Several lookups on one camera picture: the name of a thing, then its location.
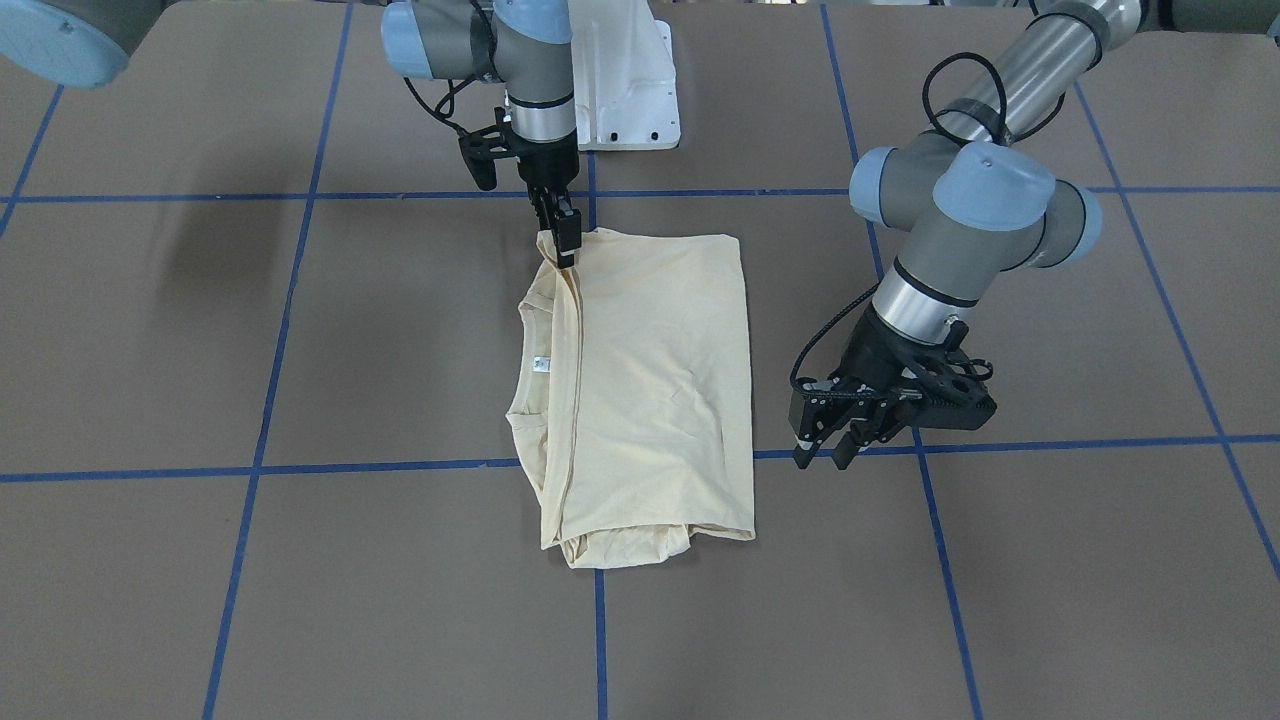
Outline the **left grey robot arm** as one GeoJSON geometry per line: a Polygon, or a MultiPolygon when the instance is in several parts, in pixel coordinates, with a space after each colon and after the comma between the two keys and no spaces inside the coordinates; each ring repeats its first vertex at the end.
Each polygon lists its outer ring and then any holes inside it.
{"type": "Polygon", "coordinates": [[[849,197],[868,222],[908,240],[877,287],[851,302],[860,316],[824,379],[788,378],[795,464],[826,443],[846,468],[908,428],[975,430],[996,413],[993,369],[963,351],[968,319],[997,274],[1055,268],[1101,236],[1097,197],[1057,178],[1018,143],[1043,129],[1066,92],[1107,53],[1143,32],[1277,37],[1275,1],[1047,1],[997,59],[957,53],[984,74],[942,108],[922,87],[928,127],[902,147],[855,165],[849,197]]]}

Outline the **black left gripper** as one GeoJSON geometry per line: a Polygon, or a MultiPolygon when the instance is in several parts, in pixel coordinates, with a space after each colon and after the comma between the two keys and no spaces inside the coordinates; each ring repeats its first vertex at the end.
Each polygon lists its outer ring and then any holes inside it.
{"type": "Polygon", "coordinates": [[[906,382],[913,377],[904,370],[909,343],[932,346],[900,334],[868,307],[836,369],[824,380],[799,380],[788,409],[799,469],[809,468],[822,445],[837,436],[832,460],[846,470],[865,447],[887,443],[910,425],[920,409],[910,400],[915,392],[906,382]]]}

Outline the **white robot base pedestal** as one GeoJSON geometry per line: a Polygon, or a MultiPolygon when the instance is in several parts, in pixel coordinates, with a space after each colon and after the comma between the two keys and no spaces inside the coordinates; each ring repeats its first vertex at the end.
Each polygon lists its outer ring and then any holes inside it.
{"type": "Polygon", "coordinates": [[[646,1],[570,1],[582,151],[663,151],[681,140],[668,23],[646,1]]]}

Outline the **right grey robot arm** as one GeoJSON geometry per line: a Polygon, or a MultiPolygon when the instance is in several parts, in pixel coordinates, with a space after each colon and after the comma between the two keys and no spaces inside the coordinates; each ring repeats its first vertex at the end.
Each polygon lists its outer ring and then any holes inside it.
{"type": "MultiPolygon", "coordinates": [[[[129,65],[168,1],[5,1],[3,55],[74,88],[100,88],[129,65]]],[[[572,32],[564,1],[384,1],[381,46],[407,87],[448,88],[422,102],[451,128],[475,184],[497,186],[513,158],[558,268],[575,264],[582,217],[570,196],[577,177],[572,32]]]]}

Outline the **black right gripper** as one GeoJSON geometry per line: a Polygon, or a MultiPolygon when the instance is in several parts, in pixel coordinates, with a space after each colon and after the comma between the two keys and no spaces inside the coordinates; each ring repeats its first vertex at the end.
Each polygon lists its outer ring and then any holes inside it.
{"type": "Polygon", "coordinates": [[[575,264],[581,249],[582,215],[572,205],[568,187],[579,176],[579,137],[538,142],[515,136],[515,152],[520,178],[527,187],[540,231],[550,231],[559,269],[575,264]]]}

